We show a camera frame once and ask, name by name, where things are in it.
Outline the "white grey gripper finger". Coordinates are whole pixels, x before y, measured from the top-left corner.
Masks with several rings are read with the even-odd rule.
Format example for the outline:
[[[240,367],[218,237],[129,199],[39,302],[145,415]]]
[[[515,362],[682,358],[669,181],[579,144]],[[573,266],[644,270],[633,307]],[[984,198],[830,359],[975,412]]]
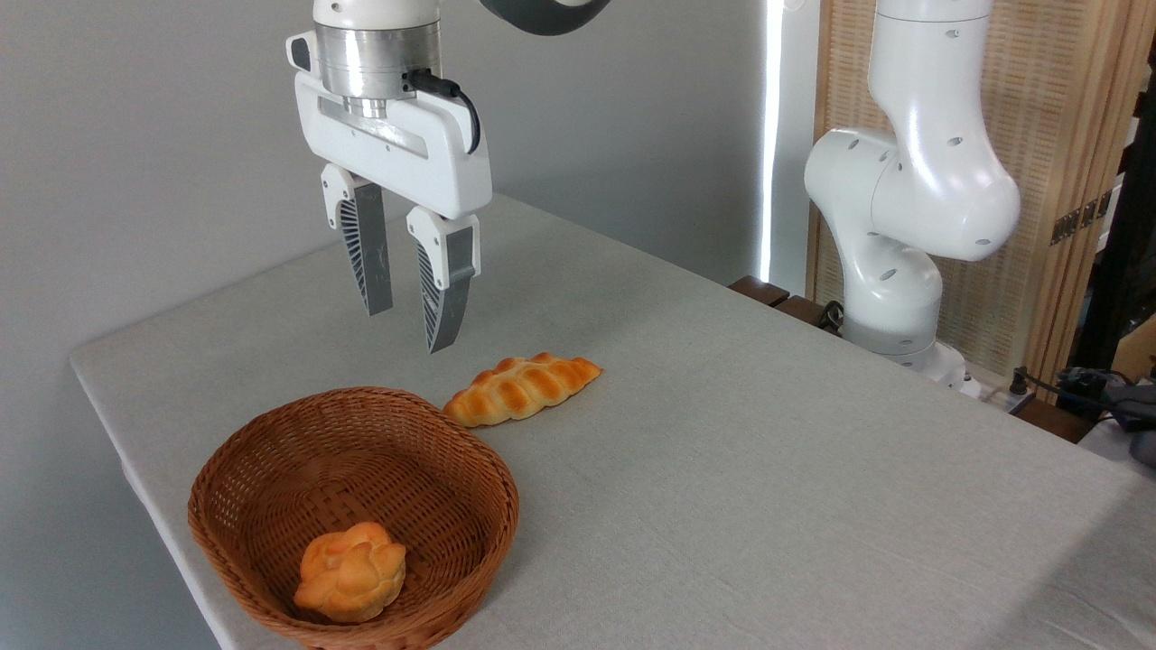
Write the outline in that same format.
[[[436,353],[457,340],[470,279],[480,274],[479,219],[440,217],[417,206],[407,215],[407,230],[417,248],[428,350]]]
[[[342,237],[366,313],[387,311],[393,295],[383,190],[333,163],[321,180],[327,222]]]

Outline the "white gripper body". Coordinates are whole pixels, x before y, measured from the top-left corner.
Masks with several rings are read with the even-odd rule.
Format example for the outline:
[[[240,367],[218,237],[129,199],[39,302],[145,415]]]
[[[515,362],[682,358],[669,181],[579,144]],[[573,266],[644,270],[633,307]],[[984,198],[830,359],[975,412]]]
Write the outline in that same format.
[[[286,40],[314,155],[433,210],[467,217],[492,198],[477,112],[440,77],[438,32],[303,32]]]

